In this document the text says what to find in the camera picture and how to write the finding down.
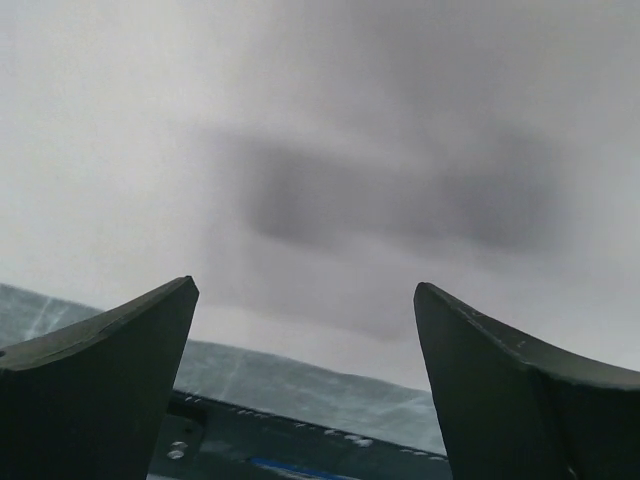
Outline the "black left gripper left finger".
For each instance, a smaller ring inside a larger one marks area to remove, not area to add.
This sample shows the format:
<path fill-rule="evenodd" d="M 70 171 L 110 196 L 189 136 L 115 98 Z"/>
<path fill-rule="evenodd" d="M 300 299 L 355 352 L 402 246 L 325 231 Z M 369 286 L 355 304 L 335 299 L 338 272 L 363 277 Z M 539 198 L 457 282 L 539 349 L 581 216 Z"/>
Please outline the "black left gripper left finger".
<path fill-rule="evenodd" d="M 198 297 L 176 278 L 3 348 L 2 478 L 145 478 Z"/>

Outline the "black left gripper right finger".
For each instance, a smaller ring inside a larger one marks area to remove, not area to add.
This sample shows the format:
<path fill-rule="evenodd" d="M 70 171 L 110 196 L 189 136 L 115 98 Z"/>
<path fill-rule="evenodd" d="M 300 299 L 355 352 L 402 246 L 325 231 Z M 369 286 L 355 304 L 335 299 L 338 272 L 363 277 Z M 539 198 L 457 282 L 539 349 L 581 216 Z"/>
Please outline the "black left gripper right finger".
<path fill-rule="evenodd" d="M 636 479 L 639 374 L 571 353 L 431 283 L 420 347 L 456 479 Z"/>

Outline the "beige cloth wrap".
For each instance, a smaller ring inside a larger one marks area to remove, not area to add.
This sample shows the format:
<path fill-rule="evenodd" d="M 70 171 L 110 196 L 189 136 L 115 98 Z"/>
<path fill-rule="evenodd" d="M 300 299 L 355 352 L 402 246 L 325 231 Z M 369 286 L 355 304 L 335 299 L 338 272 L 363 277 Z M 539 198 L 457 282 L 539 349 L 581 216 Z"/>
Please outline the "beige cloth wrap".
<path fill-rule="evenodd" d="M 431 282 L 639 366 L 635 1 L 5 1 L 1 278 L 424 388 Z"/>

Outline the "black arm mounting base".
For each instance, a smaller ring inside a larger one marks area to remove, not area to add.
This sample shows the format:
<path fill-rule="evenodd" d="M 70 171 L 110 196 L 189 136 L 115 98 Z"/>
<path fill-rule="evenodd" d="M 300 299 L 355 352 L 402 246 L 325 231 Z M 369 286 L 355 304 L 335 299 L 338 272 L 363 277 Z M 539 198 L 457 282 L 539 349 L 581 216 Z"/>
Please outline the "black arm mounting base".
<path fill-rule="evenodd" d="M 440 454 L 174 391 L 151 479 L 387 479 L 452 476 Z"/>

